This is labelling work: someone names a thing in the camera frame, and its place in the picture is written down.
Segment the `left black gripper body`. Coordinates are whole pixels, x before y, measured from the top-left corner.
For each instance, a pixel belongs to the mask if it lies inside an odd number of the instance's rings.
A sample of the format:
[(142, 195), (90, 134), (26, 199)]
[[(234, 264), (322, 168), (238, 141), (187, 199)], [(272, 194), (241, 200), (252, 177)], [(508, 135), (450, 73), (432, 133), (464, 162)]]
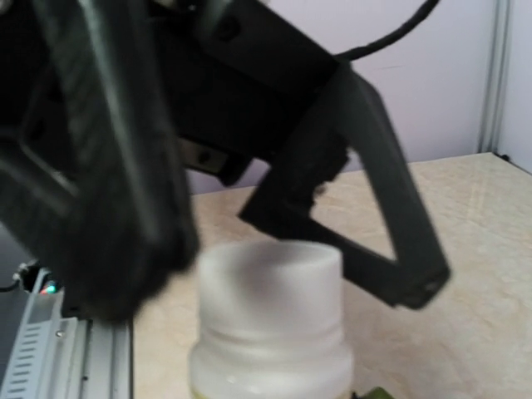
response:
[(151, 1), (185, 164), (223, 185), (270, 162), (337, 60), (260, 1)]

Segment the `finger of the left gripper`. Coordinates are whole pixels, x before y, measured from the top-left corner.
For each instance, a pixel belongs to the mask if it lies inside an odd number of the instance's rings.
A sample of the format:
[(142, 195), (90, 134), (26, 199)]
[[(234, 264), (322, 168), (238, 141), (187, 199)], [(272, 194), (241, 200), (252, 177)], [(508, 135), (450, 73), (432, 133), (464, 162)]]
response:
[[(347, 227), (367, 203), (389, 256)], [(383, 100), (349, 66), (328, 79), (239, 216), (276, 239), (339, 249), (344, 278), (391, 307), (426, 307), (451, 276)]]
[(133, 318), (199, 248), (145, 1), (1, 16), (1, 223), (83, 317)]

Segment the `white pill bottle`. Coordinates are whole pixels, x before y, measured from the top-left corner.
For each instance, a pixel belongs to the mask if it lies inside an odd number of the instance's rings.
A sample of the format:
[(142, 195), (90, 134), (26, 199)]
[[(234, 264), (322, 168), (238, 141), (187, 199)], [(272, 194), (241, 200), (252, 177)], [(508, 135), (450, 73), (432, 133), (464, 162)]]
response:
[(348, 398), (342, 255), (324, 244), (263, 241), (206, 250), (196, 267), (193, 398)]

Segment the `green three-compartment pill box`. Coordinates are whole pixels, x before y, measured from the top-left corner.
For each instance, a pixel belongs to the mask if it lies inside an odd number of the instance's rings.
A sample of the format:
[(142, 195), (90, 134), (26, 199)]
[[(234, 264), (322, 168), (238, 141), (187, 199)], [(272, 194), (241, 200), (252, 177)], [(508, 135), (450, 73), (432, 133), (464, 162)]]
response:
[(382, 387), (374, 387), (368, 392), (364, 392), (361, 395), (358, 395), (356, 392), (353, 392), (351, 395), (352, 399), (394, 399), (388, 391)]

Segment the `left aluminium frame post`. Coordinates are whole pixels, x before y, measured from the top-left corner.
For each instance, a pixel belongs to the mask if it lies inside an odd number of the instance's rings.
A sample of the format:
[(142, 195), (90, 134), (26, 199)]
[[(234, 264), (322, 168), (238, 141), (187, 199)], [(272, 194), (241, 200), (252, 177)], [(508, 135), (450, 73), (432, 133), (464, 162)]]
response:
[(495, 1), (490, 56), (476, 151), (496, 152), (504, 115), (514, 1)]

